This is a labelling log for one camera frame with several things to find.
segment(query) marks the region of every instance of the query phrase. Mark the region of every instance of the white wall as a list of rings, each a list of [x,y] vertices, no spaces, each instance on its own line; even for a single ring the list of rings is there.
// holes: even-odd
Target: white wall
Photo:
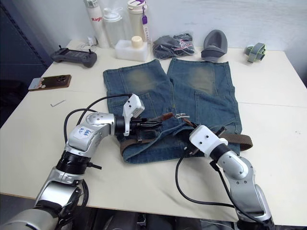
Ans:
[[[72,39],[93,35],[82,0],[13,0],[48,53]],[[126,0],[100,0],[101,8],[124,8]],[[284,50],[307,84],[306,0],[147,0],[153,40],[189,31],[201,46],[212,29],[224,31],[229,47],[263,42]]]

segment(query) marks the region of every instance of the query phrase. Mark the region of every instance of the phone case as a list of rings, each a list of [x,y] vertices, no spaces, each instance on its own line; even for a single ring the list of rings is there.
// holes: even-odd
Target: phone case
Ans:
[[[29,86],[29,91],[51,90],[58,88],[67,88],[71,81],[71,75],[59,75],[44,78],[34,78]]]

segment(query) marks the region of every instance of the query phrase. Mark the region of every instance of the white table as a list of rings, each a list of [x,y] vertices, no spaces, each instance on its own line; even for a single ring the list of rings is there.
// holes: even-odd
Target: white table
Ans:
[[[69,48],[78,42],[72,41]],[[68,112],[84,108],[105,96],[102,72],[137,65],[117,60],[111,49],[97,49],[98,61],[90,68],[53,63],[43,76],[71,74],[65,89],[29,92],[0,130],[0,192],[35,198],[64,148],[63,122]],[[200,53],[186,60],[198,60]],[[170,60],[161,64],[167,70]],[[242,152],[257,170],[256,182],[268,200],[275,224],[307,225],[307,90],[284,52],[268,51],[260,63],[248,64],[242,49],[228,49],[243,134],[254,147]],[[55,107],[55,104],[66,100]],[[107,112],[106,102],[94,109]],[[72,115],[68,131],[78,120]],[[236,221],[227,207],[203,206],[185,200],[177,191],[177,160],[130,165],[123,162],[115,137],[101,142],[85,179],[92,207],[132,210],[175,216]],[[179,169],[183,191],[194,199],[229,203],[218,174],[205,158],[190,158]]]

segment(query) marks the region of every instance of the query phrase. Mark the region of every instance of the game controller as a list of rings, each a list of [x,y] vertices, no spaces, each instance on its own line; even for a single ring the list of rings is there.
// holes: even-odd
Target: game controller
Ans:
[[[62,48],[50,55],[55,62],[70,61],[82,63],[85,67],[92,67],[97,61],[97,54],[89,49],[89,52]]]

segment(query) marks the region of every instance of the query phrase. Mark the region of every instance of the jeans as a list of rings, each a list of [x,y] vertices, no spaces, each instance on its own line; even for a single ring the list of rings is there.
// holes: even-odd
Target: jeans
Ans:
[[[172,112],[186,113],[191,122],[206,125],[212,131],[222,126],[228,133],[242,131],[235,88],[231,82],[228,62],[211,63],[183,61],[173,58],[167,75],[160,62],[151,62],[104,71],[107,95],[135,93],[143,101],[143,118],[158,117]],[[107,101],[110,113],[122,115],[126,98],[110,98]],[[123,159],[129,163],[147,163],[179,158],[189,144],[193,129],[182,119],[174,117],[163,122],[157,130],[140,133],[142,139],[154,139],[146,144],[127,147]],[[135,136],[117,135],[119,142]],[[238,144],[229,147],[239,154]]]

